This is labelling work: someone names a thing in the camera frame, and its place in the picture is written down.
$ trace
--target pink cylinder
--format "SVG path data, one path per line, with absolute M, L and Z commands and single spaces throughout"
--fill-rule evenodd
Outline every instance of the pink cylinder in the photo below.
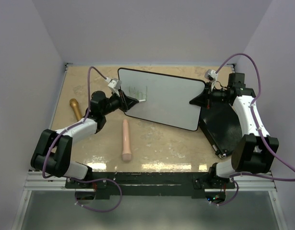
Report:
M 129 126 L 126 119 L 123 120 L 123 161 L 131 160 L 130 141 L 129 141 Z

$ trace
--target wooden tabletop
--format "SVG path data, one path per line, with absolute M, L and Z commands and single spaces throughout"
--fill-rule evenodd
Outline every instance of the wooden tabletop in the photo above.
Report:
M 97 66 L 110 78 L 118 78 L 118 69 L 125 66 Z M 71 98 L 77 99 L 82 114 L 87 106 L 88 66 L 70 66 L 67 70 L 52 129 L 60 129 L 76 122 L 69 105 Z M 205 80 L 204 73 L 217 67 L 191 66 L 126 66 L 181 77 Z M 227 85 L 230 67 L 223 67 L 218 80 Z M 110 97 L 107 82 L 94 70 L 91 73 L 91 93 L 104 91 Z M 128 119 L 132 160 L 123 162 L 122 121 Z M 221 160 L 202 131 L 187 131 L 137 118 L 127 117 L 120 110 L 106 116 L 104 128 L 97 134 L 76 143 L 72 148 L 71 160 L 86 164 L 95 172 L 206 172 L 215 162 Z

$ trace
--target rounded rectangular board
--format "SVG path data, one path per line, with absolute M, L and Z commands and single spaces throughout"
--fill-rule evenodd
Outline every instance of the rounded rectangular board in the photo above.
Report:
M 118 78 L 127 96 L 144 100 L 125 114 L 191 131 L 198 129 L 201 108 L 189 101 L 203 92 L 202 80 L 120 68 Z

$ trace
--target white wall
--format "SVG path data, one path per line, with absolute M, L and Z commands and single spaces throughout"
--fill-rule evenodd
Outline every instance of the white wall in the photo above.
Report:
M 10 229 L 63 63 L 31 0 L 0 0 L 0 230 Z
M 220 64 L 246 48 L 271 0 L 33 2 L 67 62 Z
M 265 127 L 279 139 L 278 155 L 295 166 L 295 0 L 272 1 L 245 53 L 254 58 L 261 74 L 257 104 Z M 248 87 L 257 89 L 251 63 L 242 57 L 236 68 L 246 74 Z M 272 172 L 277 177 L 295 177 L 276 160 Z M 295 182 L 276 182 L 276 186 L 289 229 L 295 230 Z

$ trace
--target gray floor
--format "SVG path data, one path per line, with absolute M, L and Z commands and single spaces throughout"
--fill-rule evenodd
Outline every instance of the gray floor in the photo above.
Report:
M 93 207 L 114 205 L 118 197 Z M 23 230 L 277 230 L 268 192 L 240 192 L 223 207 L 189 197 L 125 196 L 109 213 L 74 205 L 74 192 L 32 193 Z

